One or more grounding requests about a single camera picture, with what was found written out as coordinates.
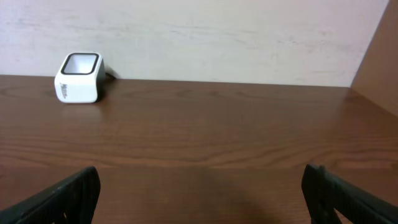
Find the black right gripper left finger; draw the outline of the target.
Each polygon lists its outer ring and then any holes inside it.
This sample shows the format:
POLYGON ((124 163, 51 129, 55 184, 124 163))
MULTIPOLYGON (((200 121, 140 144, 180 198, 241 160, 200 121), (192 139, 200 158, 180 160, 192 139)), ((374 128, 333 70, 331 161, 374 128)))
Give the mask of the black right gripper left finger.
POLYGON ((1 223, 92 222, 101 184, 95 167, 87 167, 1 211, 1 223))

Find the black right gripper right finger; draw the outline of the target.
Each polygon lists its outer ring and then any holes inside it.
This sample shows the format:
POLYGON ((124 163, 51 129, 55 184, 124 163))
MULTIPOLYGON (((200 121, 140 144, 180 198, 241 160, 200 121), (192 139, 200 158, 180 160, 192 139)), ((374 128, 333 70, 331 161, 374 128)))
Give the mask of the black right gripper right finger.
POLYGON ((312 224, 341 223, 341 213, 352 223, 397 223, 397 207, 326 171, 308 164, 301 188, 312 224))

